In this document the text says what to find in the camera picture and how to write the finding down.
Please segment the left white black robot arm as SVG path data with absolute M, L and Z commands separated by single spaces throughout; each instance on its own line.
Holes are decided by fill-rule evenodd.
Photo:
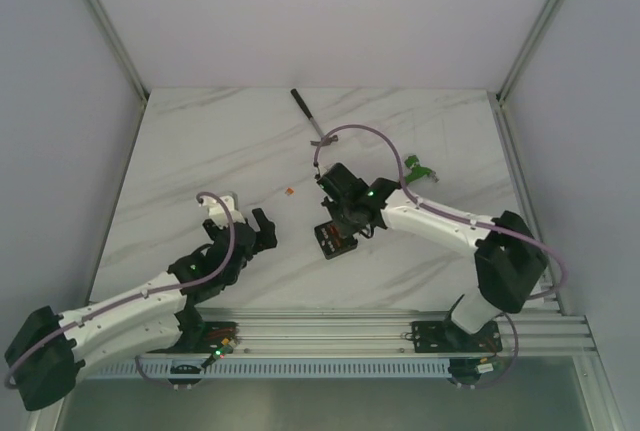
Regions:
M 92 372 L 152 351 L 198 350 L 204 322 L 197 305 L 236 283 L 258 253 L 276 247 L 276 225 L 262 209 L 250 225 L 203 223 L 209 242 L 130 291 L 83 308 L 29 314 L 5 351 L 5 386 L 36 411 L 66 397 Z

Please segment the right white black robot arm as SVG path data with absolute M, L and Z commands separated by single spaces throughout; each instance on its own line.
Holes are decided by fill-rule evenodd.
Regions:
M 339 234 L 370 238 L 375 229 L 406 232 L 471 258 L 476 287 L 449 310 L 444 341 L 464 350 L 479 331 L 503 313 L 520 312 L 548 266 L 548 259 L 516 213 L 492 218 L 409 196 L 398 181 L 372 184 L 337 163 L 316 177 L 326 193 L 322 202 Z

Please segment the black fuse box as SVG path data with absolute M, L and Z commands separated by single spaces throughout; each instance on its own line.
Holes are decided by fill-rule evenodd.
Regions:
M 353 236 L 341 236 L 331 221 L 316 226 L 314 235 L 326 260 L 351 252 L 358 246 L 358 241 Z

